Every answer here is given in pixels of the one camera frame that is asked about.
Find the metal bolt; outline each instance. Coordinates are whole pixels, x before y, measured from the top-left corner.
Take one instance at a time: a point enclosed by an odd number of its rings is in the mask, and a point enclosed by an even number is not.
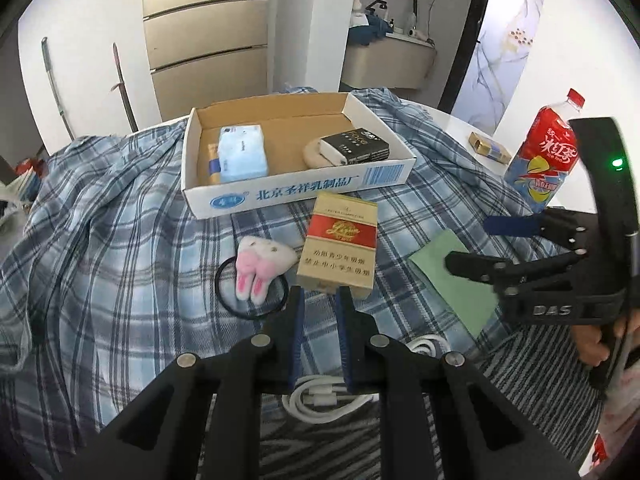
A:
[[[451,366],[462,366],[465,363],[465,357],[460,352],[447,352],[444,355],[444,361]]]
[[[180,354],[175,360],[180,368],[191,368],[198,359],[193,354]]]
[[[271,338],[266,334],[256,334],[251,338],[251,344],[261,348],[267,346],[271,342]]]
[[[371,336],[369,342],[376,348],[384,348],[389,344],[389,338],[386,335],[376,334]]]

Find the red bottle cap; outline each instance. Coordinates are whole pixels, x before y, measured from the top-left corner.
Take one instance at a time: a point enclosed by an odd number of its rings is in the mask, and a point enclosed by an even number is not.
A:
[[[582,97],[578,92],[576,92],[573,88],[569,90],[569,93],[566,95],[573,104],[575,104],[578,108],[582,108],[584,106],[584,97]]]

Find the green sticky note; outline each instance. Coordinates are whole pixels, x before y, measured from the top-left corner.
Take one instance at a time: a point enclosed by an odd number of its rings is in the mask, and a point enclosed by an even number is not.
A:
[[[423,274],[421,277],[431,282],[469,333],[478,337],[498,305],[498,298],[491,285],[452,276],[444,266],[444,258],[451,251],[468,253],[455,233],[447,229],[409,256],[409,260],[420,269],[417,274]]]

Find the bunny plush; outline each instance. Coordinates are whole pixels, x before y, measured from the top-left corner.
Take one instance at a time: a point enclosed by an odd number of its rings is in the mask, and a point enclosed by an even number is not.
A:
[[[287,272],[297,260],[296,252],[286,245],[245,236],[238,244],[236,298],[241,301],[251,298],[254,305],[260,306],[271,282]]]

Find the small gold box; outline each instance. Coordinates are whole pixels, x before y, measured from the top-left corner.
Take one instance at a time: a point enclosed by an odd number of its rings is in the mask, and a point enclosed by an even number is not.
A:
[[[508,164],[511,160],[511,153],[500,142],[495,142],[495,140],[482,136],[477,132],[471,132],[469,144],[473,146],[476,153],[497,160],[502,164]]]
[[[335,294],[351,287],[364,299],[373,289],[378,237],[378,205],[321,192],[306,233],[298,265],[298,285]]]

